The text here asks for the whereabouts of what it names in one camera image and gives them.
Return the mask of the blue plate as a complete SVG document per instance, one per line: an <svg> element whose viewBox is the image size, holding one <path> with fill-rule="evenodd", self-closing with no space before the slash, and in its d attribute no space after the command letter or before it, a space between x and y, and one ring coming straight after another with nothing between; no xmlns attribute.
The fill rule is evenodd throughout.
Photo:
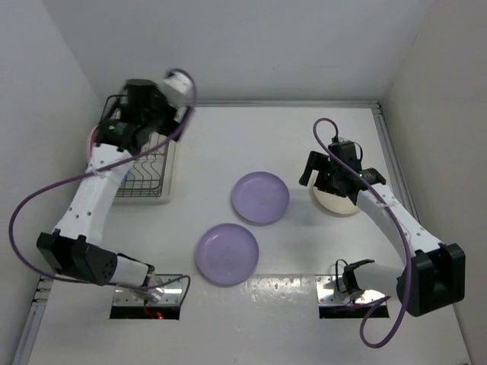
<svg viewBox="0 0 487 365"><path fill-rule="evenodd" d="M123 181L121 182L121 186L124 186L128 181L129 181L130 173L128 172L124 178Z"/></svg>

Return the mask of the pink plate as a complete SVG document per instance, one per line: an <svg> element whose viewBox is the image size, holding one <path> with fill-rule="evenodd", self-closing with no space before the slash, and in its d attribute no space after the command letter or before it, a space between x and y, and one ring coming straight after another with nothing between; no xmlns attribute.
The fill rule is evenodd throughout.
<svg viewBox="0 0 487 365"><path fill-rule="evenodd" d="M98 132L98 126L96 125L90 130L88 134L86 146L85 146L85 157L87 162L89 162L91 159L92 148L96 142L97 132Z"/></svg>

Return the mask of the purple plate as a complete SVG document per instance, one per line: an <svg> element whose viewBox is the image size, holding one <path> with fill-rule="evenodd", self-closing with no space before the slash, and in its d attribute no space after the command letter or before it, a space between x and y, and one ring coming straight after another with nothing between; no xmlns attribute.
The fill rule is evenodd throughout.
<svg viewBox="0 0 487 365"><path fill-rule="evenodd" d="M239 224L218 224L196 245L196 265L212 283L232 286L246 281L259 261L256 237Z"/></svg>
<svg viewBox="0 0 487 365"><path fill-rule="evenodd" d="M253 224L273 224L284 217L290 192L275 174L257 171L241 177L231 192L234 210Z"/></svg>

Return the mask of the cream plate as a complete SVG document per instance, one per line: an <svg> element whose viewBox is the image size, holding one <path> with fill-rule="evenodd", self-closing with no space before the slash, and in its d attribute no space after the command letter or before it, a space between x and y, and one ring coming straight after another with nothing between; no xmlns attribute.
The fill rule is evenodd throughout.
<svg viewBox="0 0 487 365"><path fill-rule="evenodd" d="M353 215L360 209L349 198L343 198L328 192L320 191L316 186L312 187L314 198L326 210L338 215Z"/></svg>

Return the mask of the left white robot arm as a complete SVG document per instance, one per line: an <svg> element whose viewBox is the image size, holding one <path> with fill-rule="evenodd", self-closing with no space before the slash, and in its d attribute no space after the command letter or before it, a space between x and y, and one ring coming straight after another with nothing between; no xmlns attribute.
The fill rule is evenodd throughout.
<svg viewBox="0 0 487 365"><path fill-rule="evenodd" d="M154 133L177 140L193 107L193 81L179 71L161 83L129 79L107 98L97 126L88 177L52 233L41 233L37 248L58 275L89 284L120 285L152 300L162 285L154 266L102 248L103 227L117 191Z"/></svg>

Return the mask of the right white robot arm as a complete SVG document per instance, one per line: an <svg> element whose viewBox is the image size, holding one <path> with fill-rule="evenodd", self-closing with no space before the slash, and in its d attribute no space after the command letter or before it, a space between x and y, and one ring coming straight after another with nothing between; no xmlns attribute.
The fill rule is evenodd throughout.
<svg viewBox="0 0 487 365"><path fill-rule="evenodd" d="M350 141L334 141L329 149L337 158L309 153L299 179L347 198L381 230L401 258L404 268L378 265L372 259L347 264L337 288L347 294L376 290L406 303L414 317L458 303L465 297L466 255L456 243L445 244L429 233L394 196L386 179L373 167L363 168Z"/></svg>

